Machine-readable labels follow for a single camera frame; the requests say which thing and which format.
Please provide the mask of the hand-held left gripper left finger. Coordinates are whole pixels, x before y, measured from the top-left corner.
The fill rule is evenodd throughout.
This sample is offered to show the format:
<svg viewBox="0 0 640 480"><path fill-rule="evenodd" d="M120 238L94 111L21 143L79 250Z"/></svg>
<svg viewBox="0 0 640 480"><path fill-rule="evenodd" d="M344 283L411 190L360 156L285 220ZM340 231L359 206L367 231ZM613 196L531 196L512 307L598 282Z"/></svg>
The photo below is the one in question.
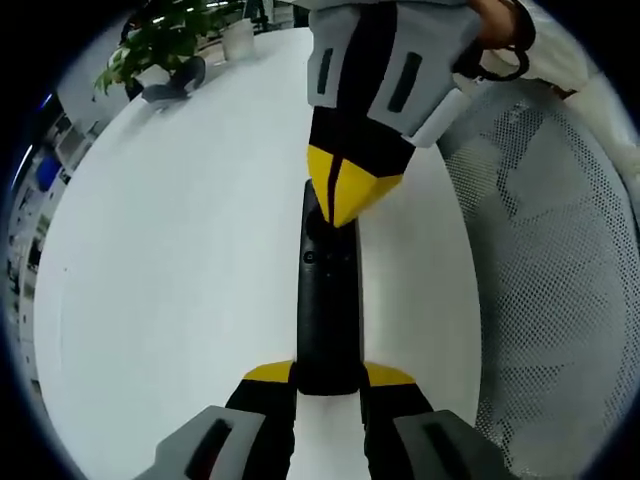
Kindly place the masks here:
<svg viewBox="0 0 640 480"><path fill-rule="evenodd" d="M260 365L224 406L209 406L160 441L139 479L284 479L295 439L295 362Z"/></svg>

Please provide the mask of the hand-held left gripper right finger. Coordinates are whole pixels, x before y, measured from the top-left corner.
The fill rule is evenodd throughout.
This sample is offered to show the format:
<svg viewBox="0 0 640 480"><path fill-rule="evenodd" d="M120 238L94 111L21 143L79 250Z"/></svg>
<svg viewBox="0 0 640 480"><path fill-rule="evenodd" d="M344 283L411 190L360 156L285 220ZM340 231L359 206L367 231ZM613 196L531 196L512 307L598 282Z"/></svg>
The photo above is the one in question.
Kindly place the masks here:
<svg viewBox="0 0 640 480"><path fill-rule="evenodd" d="M501 450L450 410L433 409L415 379L363 364L364 454L373 479L513 479Z"/></svg>

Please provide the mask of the person's right hand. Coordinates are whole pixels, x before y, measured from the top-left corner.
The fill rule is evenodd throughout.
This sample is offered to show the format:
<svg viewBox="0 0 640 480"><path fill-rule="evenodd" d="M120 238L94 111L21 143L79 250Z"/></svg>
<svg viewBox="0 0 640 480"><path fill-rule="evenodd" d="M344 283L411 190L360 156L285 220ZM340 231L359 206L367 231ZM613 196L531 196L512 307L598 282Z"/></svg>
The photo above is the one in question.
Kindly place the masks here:
<svg viewBox="0 0 640 480"><path fill-rule="evenodd" d="M482 21L477 36L482 48L500 50L531 45L535 28L529 13L519 1L469 0L468 5Z"/></svg>

